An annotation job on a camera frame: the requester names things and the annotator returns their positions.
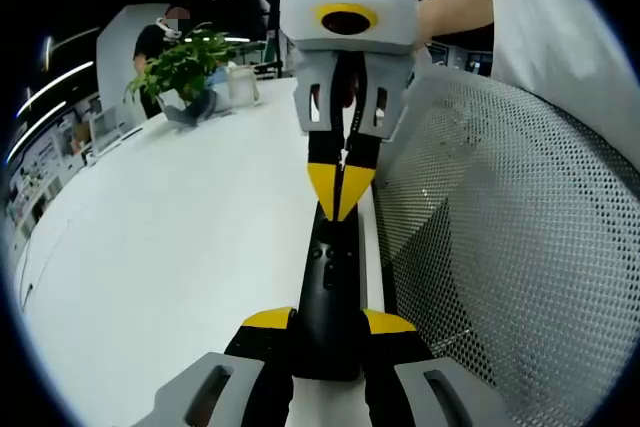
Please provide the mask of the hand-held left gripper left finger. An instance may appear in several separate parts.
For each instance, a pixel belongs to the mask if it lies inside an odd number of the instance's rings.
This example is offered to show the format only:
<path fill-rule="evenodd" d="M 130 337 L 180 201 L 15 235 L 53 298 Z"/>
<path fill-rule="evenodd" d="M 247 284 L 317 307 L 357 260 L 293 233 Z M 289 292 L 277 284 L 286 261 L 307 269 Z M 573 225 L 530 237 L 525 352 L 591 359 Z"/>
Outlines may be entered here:
<path fill-rule="evenodd" d="M 222 353 L 209 352 L 160 387 L 138 426 L 283 426 L 293 399 L 292 307 L 258 312 Z"/>

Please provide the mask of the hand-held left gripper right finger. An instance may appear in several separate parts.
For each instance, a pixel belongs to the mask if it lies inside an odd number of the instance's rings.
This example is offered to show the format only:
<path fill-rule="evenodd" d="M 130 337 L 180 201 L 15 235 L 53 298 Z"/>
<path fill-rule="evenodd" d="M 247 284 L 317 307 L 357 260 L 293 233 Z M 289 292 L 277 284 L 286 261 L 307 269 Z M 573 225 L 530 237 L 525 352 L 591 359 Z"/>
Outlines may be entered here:
<path fill-rule="evenodd" d="M 365 309 L 362 370 L 373 426 L 508 426 L 502 396 L 450 357 L 436 358 L 400 316 Z"/>

